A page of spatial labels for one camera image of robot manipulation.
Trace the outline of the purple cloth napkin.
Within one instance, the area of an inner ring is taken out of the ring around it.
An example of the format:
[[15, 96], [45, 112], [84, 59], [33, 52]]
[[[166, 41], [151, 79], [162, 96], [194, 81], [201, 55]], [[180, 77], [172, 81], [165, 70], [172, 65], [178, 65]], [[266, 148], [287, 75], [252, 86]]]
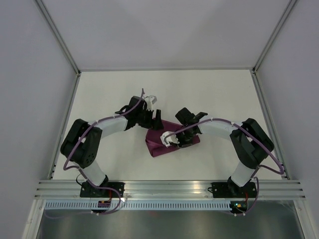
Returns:
[[182, 146], [173, 144], [170, 147], [166, 147], [165, 145], [163, 145], [160, 138], [162, 134], [166, 131], [170, 131], [170, 132], [178, 131], [181, 128], [184, 128], [184, 126], [170, 122], [170, 121], [166, 121], [166, 120], [162, 120], [162, 124], [163, 124], [163, 129], [154, 130], [150, 128], [148, 129], [146, 134], [146, 140], [145, 140], [146, 145], [152, 157], [158, 157], [158, 156], [168, 154], [168, 153], [177, 151], [179, 149], [186, 148], [186, 147], [193, 146], [195, 144], [200, 143], [200, 138], [198, 136], [199, 128], [198, 126], [196, 126], [195, 131], [197, 131], [197, 135], [195, 135], [192, 138], [189, 144], [182, 145]]

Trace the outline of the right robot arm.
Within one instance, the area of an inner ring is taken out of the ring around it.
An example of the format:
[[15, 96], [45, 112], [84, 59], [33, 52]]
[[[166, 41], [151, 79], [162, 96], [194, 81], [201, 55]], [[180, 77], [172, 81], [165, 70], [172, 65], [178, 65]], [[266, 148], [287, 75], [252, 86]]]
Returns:
[[238, 156], [239, 163], [227, 180], [230, 195], [238, 197], [246, 190], [257, 167], [274, 150], [274, 144], [255, 119], [248, 118], [239, 123], [213, 118], [207, 113], [191, 113], [182, 108], [175, 115], [184, 131], [176, 134], [179, 147], [190, 146], [199, 134], [208, 134], [229, 140]]

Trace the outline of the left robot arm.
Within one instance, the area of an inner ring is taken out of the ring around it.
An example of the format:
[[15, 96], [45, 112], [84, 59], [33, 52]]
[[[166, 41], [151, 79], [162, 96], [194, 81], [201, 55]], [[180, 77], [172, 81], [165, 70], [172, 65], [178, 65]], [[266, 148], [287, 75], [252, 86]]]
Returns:
[[106, 196], [109, 179], [96, 161], [100, 141], [136, 125], [146, 129], [163, 129], [161, 111], [153, 109], [156, 102], [156, 96], [133, 96], [111, 117], [93, 122], [77, 119], [60, 148], [60, 153], [66, 157], [63, 170], [77, 169], [97, 197]]

